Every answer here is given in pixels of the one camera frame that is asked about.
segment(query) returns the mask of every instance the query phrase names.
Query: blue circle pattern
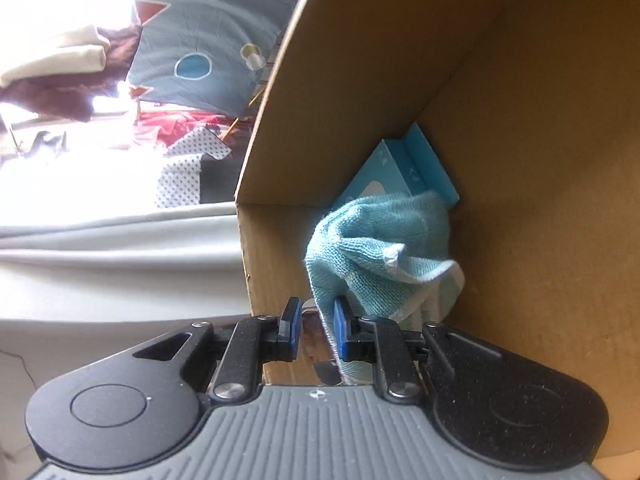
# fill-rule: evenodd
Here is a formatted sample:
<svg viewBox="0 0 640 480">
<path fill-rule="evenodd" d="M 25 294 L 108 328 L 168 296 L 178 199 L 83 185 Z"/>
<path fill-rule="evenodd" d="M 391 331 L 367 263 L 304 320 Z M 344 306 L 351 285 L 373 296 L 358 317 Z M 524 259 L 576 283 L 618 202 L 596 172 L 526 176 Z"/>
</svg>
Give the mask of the blue circle pattern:
<svg viewBox="0 0 640 480">
<path fill-rule="evenodd" d="M 201 79 L 211 72 L 211 60 L 202 54 L 184 56 L 175 65 L 175 75 L 184 79 Z"/>
</svg>

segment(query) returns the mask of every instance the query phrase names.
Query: light blue cloth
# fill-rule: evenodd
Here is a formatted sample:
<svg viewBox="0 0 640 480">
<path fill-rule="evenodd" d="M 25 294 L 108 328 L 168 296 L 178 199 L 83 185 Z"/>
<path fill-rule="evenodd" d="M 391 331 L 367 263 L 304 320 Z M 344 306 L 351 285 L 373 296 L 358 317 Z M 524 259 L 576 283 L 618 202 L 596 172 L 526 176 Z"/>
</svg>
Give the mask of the light blue cloth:
<svg viewBox="0 0 640 480">
<path fill-rule="evenodd" d="M 464 285 L 448 240 L 447 211 L 435 192 L 362 197 L 322 219 L 305 265 L 334 354 L 334 298 L 341 294 L 357 315 L 388 317 L 408 330 L 443 319 Z M 368 364 L 338 366 L 346 384 L 371 380 Z"/>
<path fill-rule="evenodd" d="M 145 101 L 247 115 L 298 0 L 135 0 L 129 82 Z"/>
</svg>

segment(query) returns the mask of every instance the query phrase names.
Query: beige cloth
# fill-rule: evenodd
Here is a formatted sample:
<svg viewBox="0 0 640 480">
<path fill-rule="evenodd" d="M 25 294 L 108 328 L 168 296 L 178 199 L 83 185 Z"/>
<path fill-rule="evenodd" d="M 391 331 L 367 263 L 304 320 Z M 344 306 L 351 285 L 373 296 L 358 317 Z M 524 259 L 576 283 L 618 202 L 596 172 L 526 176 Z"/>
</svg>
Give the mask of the beige cloth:
<svg viewBox="0 0 640 480">
<path fill-rule="evenodd" d="M 101 72 L 110 45 L 95 25 L 33 40 L 28 45 L 19 43 L 0 57 L 0 88 L 28 77 Z"/>
</svg>

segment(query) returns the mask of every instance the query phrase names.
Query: red triangle pattern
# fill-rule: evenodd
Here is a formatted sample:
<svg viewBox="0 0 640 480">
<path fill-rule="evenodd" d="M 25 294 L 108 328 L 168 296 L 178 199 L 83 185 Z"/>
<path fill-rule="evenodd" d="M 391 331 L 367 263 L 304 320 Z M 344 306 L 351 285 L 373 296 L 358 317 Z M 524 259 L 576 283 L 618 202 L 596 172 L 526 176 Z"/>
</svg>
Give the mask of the red triangle pattern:
<svg viewBox="0 0 640 480">
<path fill-rule="evenodd" d="M 133 101 L 139 101 L 144 94 L 151 92 L 153 89 L 152 86 L 129 86 L 129 97 L 131 97 Z"/>
<path fill-rule="evenodd" d="M 158 14 L 171 7 L 171 4 L 153 0 L 135 0 L 134 6 L 138 15 L 138 22 L 141 25 L 146 25 Z"/>
</svg>

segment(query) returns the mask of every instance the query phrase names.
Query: metal screw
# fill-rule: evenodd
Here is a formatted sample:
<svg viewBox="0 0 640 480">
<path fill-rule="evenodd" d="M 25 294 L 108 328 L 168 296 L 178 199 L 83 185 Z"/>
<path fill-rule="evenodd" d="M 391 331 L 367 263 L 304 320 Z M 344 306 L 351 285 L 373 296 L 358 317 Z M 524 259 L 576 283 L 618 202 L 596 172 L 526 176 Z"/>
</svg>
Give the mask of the metal screw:
<svg viewBox="0 0 640 480">
<path fill-rule="evenodd" d="M 409 399 L 420 393 L 420 386 L 415 383 L 393 383 L 389 386 L 389 393 L 399 399 Z"/>
<path fill-rule="evenodd" d="M 246 391 L 246 388 L 240 383 L 222 383 L 213 389 L 215 396 L 220 399 L 237 399 Z"/>
</svg>

